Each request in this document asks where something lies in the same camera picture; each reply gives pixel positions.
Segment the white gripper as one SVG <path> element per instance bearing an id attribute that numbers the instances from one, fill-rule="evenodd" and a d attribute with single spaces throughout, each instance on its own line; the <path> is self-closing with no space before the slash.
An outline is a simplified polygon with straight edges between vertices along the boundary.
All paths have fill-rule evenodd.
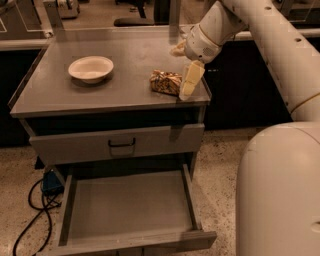
<path id="1" fill-rule="evenodd" d="M 170 50 L 172 56 L 186 55 L 190 60 L 194 60 L 186 64 L 183 69 L 179 92 L 181 100 L 187 100 L 192 95 L 205 72 L 204 64 L 212 62 L 221 50 L 221 46 L 213 43 L 202 32 L 199 24 L 190 29 L 186 41 L 179 42 Z"/>

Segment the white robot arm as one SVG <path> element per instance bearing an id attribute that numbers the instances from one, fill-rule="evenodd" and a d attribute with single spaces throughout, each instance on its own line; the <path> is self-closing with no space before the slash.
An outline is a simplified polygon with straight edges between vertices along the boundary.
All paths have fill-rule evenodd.
<path id="1" fill-rule="evenodd" d="M 248 29 L 292 118 L 255 135 L 236 184 L 236 256 L 320 256 L 320 53 L 272 0 L 212 0 L 173 49 L 203 63 Z"/>

